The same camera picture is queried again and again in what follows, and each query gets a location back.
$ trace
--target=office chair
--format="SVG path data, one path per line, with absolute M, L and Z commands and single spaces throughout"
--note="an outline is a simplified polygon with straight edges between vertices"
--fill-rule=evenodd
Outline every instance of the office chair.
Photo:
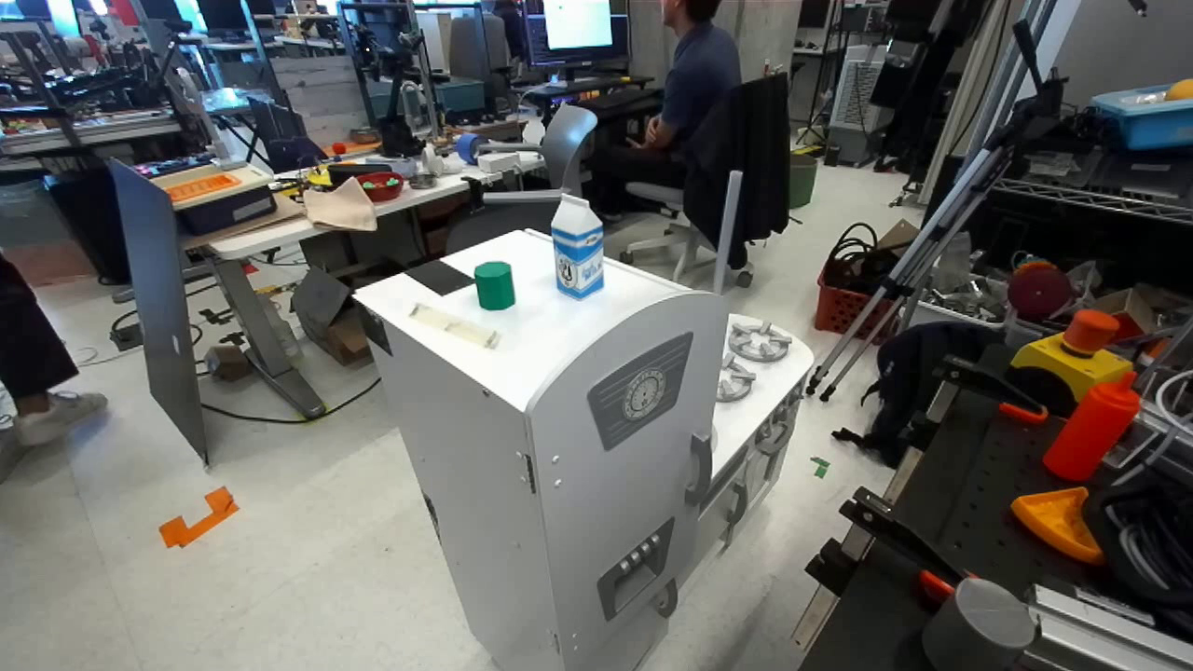
M 561 194 L 580 194 L 580 149 L 596 131 L 596 116 L 590 110 L 561 106 L 540 147 L 489 147 L 490 153 L 540 153 L 549 189 L 489 189 L 482 194 L 482 209 L 453 224 L 443 239 L 443 251 L 465 251 L 485 239 L 499 239 L 506 231 L 552 231 L 552 213 Z
M 705 246 L 719 251 L 728 241 L 729 251 L 719 254 L 728 254 L 733 284 L 749 288 L 745 241 L 767 239 L 790 220 L 785 78 L 745 82 L 707 112 L 685 141 L 680 189 L 654 182 L 629 182 L 626 189 L 679 216 L 659 239 L 639 241 L 629 241 L 629 229 L 620 229 L 610 236 L 610 246 L 621 246 L 620 256 L 668 251 L 674 254 L 669 277 L 680 279 Z
M 299 112 L 249 98 L 249 116 L 270 170 L 293 170 L 325 162 L 325 149 L 310 141 Z

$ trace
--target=computer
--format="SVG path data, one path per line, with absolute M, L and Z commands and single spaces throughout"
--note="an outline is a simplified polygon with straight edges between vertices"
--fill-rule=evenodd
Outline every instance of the computer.
M 544 0 L 526 14 L 526 60 L 538 71 L 626 66 L 629 19 L 610 0 Z

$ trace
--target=control panel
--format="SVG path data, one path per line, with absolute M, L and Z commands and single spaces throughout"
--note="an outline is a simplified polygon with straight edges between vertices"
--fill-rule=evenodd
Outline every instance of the control panel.
M 668 527 L 647 533 L 610 569 L 600 574 L 596 593 L 603 620 L 615 620 L 626 604 L 654 587 L 654 578 L 668 569 L 669 530 L 674 520 L 668 520 Z

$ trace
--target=circular logo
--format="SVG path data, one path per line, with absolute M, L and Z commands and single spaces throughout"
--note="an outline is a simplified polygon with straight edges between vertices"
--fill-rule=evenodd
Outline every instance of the circular logo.
M 668 377 L 659 368 L 644 368 L 626 385 L 621 413 L 639 421 L 647 419 L 668 395 Z

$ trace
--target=orange tag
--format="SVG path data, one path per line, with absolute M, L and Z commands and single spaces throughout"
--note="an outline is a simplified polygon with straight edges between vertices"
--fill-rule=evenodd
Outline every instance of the orange tag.
M 207 520 L 201 520 L 195 527 L 185 527 L 183 520 L 171 520 L 160 527 L 163 548 L 185 548 L 237 511 L 228 487 L 214 487 L 204 498 L 213 506 Z
M 213 170 L 213 174 L 197 174 L 197 179 L 163 188 L 163 194 L 171 199 L 171 205 L 185 205 L 185 200 L 197 200 L 197 199 L 207 199 L 207 194 L 221 194 L 221 189 L 232 189 L 232 188 L 237 188 L 233 174 Z

